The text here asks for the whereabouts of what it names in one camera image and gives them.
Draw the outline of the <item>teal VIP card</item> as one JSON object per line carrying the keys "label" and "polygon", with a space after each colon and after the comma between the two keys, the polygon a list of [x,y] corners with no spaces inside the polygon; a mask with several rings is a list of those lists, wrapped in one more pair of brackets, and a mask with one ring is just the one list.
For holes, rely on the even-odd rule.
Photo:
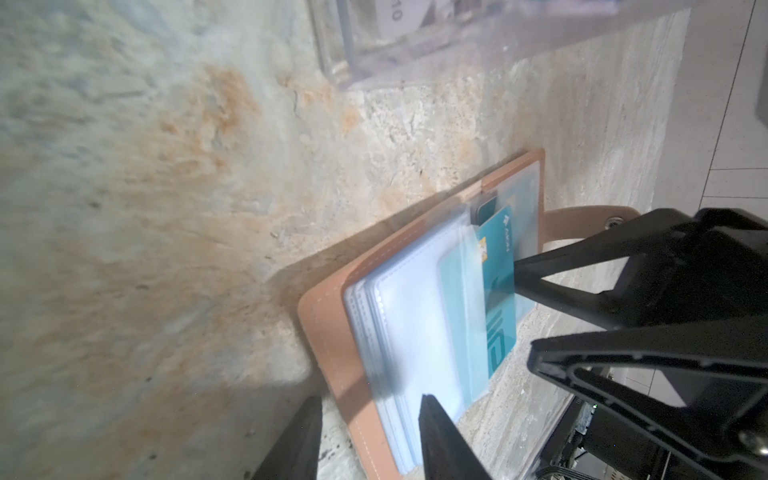
{"label": "teal VIP card", "polygon": [[517,339],[513,220],[512,208],[504,206],[477,230],[482,253],[489,376],[499,369]]}

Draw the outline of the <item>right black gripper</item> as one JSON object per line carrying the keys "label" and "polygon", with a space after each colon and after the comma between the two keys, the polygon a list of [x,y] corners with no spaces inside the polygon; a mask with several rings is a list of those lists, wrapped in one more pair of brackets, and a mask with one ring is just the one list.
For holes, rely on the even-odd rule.
{"label": "right black gripper", "polygon": [[[599,293],[551,280],[615,260],[623,269]],[[532,374],[707,479],[766,478],[767,320],[748,317],[767,313],[765,219],[653,210],[516,262],[514,288],[602,329],[626,329],[535,340]]]}

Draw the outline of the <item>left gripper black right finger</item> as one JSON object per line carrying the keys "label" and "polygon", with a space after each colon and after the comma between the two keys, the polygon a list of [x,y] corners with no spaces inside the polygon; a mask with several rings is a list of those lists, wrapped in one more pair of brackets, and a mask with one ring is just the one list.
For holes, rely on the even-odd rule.
{"label": "left gripper black right finger", "polygon": [[422,396],[418,422],[426,479],[490,478],[435,396]]}

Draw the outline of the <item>brown leather card holder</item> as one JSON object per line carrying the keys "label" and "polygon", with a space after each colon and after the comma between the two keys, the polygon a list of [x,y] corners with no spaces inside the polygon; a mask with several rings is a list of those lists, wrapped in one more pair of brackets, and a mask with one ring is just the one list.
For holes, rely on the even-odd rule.
{"label": "brown leather card holder", "polygon": [[[616,205],[546,210],[544,165],[545,152],[538,149],[500,166],[414,218],[301,297],[298,304],[300,323],[367,478],[400,479],[406,472],[396,465],[392,444],[386,438],[381,416],[374,405],[372,389],[365,377],[360,350],[343,304],[344,288],[412,245],[429,228],[447,218],[452,210],[479,203],[485,195],[502,195],[511,186],[528,183],[532,188],[526,196],[532,203],[526,209],[532,218],[518,229],[529,237],[527,245],[518,254],[521,258],[540,253],[550,242],[595,235],[605,230],[612,220],[622,222],[638,217],[636,209]],[[532,177],[531,180],[526,180],[527,175]]]}

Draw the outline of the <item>clear acrylic card box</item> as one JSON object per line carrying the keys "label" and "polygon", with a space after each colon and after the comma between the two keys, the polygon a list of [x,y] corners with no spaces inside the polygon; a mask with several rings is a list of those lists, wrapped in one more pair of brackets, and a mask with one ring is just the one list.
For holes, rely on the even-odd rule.
{"label": "clear acrylic card box", "polygon": [[320,66],[341,90],[499,68],[693,7],[691,1],[312,1]]}

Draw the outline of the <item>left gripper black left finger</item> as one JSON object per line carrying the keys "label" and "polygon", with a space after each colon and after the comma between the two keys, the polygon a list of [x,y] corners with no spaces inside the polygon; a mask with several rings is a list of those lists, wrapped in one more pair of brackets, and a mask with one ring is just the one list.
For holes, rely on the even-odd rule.
{"label": "left gripper black left finger", "polygon": [[256,469],[252,479],[315,480],[322,419],[321,397],[307,398]]}

